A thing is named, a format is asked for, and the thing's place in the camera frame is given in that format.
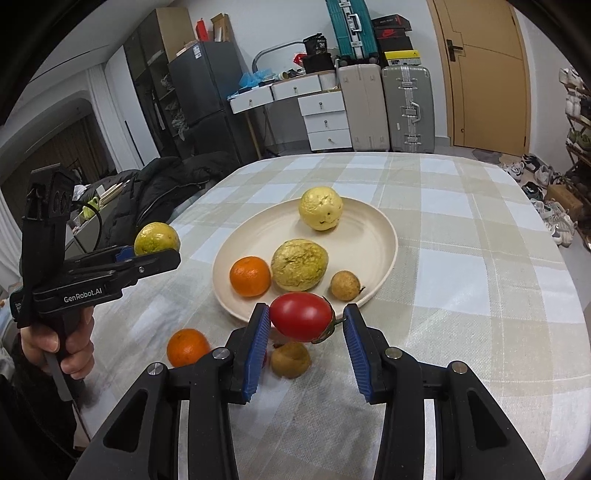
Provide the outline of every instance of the finger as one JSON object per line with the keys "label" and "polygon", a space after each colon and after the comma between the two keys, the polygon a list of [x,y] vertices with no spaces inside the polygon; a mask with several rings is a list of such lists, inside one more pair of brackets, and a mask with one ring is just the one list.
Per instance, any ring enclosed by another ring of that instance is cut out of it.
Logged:
{"label": "finger", "polygon": [[64,358],[60,364],[61,370],[67,375],[79,372],[86,366],[86,364],[88,364],[94,351],[94,344],[89,342],[88,345],[79,352]]}
{"label": "finger", "polygon": [[46,352],[56,353],[60,348],[60,339],[57,333],[42,323],[35,323],[30,327],[21,329],[23,344],[32,348],[38,348]]}
{"label": "finger", "polygon": [[94,307],[86,307],[82,309],[82,322],[85,324],[90,323],[92,319],[92,313],[95,311]]}
{"label": "finger", "polygon": [[81,370],[78,370],[77,372],[71,374],[71,377],[74,380],[79,380],[81,378],[84,378],[91,372],[91,370],[94,366],[95,366],[95,357],[91,356],[88,363]]}
{"label": "finger", "polygon": [[68,353],[77,353],[88,345],[90,342],[90,334],[95,327],[95,320],[90,316],[90,320],[86,323],[85,319],[78,324],[78,328],[66,339],[66,350]]}

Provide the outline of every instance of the white desk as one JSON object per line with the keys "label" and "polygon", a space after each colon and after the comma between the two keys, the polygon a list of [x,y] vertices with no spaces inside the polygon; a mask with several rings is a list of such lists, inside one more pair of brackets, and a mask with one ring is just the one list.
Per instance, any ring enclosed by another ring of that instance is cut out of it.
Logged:
{"label": "white desk", "polygon": [[343,94],[336,86],[335,72],[313,73],[241,93],[230,99],[230,106],[234,113],[246,112],[259,159],[260,150],[248,110],[294,97],[298,97],[313,151],[350,148],[351,136]]}

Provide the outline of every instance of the wrinkled yellow fruit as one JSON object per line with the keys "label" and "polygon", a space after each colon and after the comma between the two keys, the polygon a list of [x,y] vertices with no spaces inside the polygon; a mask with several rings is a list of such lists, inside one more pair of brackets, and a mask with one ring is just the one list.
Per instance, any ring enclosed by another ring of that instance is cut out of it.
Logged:
{"label": "wrinkled yellow fruit", "polygon": [[359,279],[348,270],[337,272],[330,280],[330,292],[340,301],[351,301],[361,292]]}
{"label": "wrinkled yellow fruit", "polygon": [[330,187],[306,190],[300,200],[300,217],[314,230],[335,227],[343,213],[343,199]]}
{"label": "wrinkled yellow fruit", "polygon": [[308,350],[300,342],[288,342],[271,354],[271,369],[278,377],[297,378],[309,369],[311,363]]}
{"label": "wrinkled yellow fruit", "polygon": [[281,245],[271,259],[273,280],[287,291],[304,291],[314,287],[329,264],[327,251],[303,238]]}
{"label": "wrinkled yellow fruit", "polygon": [[166,223],[149,223],[135,237],[134,253],[136,255],[153,254],[169,248],[174,248],[178,252],[181,250],[181,241],[177,231]]}

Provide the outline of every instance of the floor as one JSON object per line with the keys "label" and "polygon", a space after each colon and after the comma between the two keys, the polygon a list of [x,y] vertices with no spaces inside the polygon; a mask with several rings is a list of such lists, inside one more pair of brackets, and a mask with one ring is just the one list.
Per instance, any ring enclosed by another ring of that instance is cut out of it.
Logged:
{"label": "floor", "polygon": [[[472,148],[464,147],[436,147],[435,153],[477,160],[472,154],[472,150]],[[509,157],[510,155],[503,155],[500,161],[509,160]],[[531,172],[526,171],[521,183],[525,184],[528,181],[534,181],[534,176]],[[570,276],[579,294],[581,307],[584,310],[591,303],[591,253],[583,246],[583,241],[578,233],[575,234],[573,244],[570,247],[559,247],[558,249],[569,269]],[[591,336],[591,319],[586,320]]]}

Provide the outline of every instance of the white wall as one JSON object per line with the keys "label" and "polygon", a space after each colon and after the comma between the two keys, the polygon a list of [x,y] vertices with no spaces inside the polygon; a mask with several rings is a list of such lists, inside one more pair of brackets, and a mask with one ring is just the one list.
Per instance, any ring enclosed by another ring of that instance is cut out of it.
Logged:
{"label": "white wall", "polygon": [[[435,102],[435,134],[446,137],[447,116],[443,71],[433,20],[426,0],[398,0],[397,2],[366,0],[365,2],[372,18],[400,14],[410,21],[413,31],[409,32],[408,36],[413,42],[413,47],[420,51],[423,65],[431,72]],[[209,19],[220,12],[227,13],[230,16],[239,53],[249,69],[252,59],[261,50],[291,40],[302,40],[318,32],[326,36],[329,48],[337,46],[335,32],[323,0],[298,2],[250,0],[247,7],[244,1],[239,0],[177,0],[171,6],[186,7],[193,23],[203,17],[208,28],[211,28]],[[269,66],[263,59],[259,65]],[[271,118],[276,116],[273,114],[278,108],[287,109],[287,107],[273,105]],[[297,105],[290,108],[288,112],[281,113],[282,115],[299,115]],[[277,140],[281,142],[306,139],[306,130],[303,125],[303,122],[294,120],[294,128],[299,128],[300,131],[292,132],[288,138],[282,137]],[[288,128],[281,128],[282,133],[286,130],[289,131]]]}
{"label": "white wall", "polygon": [[156,149],[156,145],[146,124],[144,113],[139,105],[123,47],[119,48],[107,62],[105,76],[117,114],[119,115],[119,120],[125,130],[128,141],[131,143],[132,139],[126,131],[126,121],[142,162],[147,165],[153,159],[158,158],[160,154]]}
{"label": "white wall", "polygon": [[564,114],[566,90],[558,71],[570,68],[560,50],[528,18],[517,12],[530,68],[530,153],[564,173],[572,162],[564,147],[570,124]]}

